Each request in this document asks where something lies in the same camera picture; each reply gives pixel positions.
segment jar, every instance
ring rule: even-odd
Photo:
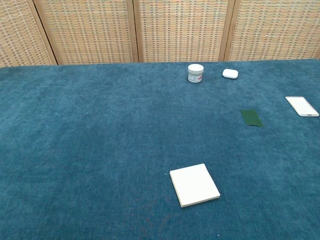
[[[204,66],[200,64],[190,64],[188,66],[188,80],[191,83],[200,83],[202,80],[202,73],[204,72]]]

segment phone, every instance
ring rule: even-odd
[[[299,116],[319,117],[319,113],[303,96],[286,96],[285,99],[287,99]]]

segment green card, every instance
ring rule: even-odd
[[[255,110],[241,110],[241,114],[247,125],[253,125],[260,128],[264,126]]]

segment small white object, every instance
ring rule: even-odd
[[[222,72],[222,76],[227,79],[236,79],[238,77],[238,71],[232,69],[225,69]]]
[[[318,117],[319,113],[310,105],[303,96],[286,96],[285,99],[293,109],[302,117]]]
[[[188,66],[188,80],[191,83],[200,83],[202,80],[202,73],[204,72],[204,66],[200,64],[190,64]]]
[[[170,177],[182,208],[220,197],[204,163],[172,170]]]

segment jar lid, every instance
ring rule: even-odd
[[[202,66],[200,64],[190,64],[188,66],[188,70],[195,73],[195,74],[198,74],[198,73],[201,73],[204,71],[204,66]]]

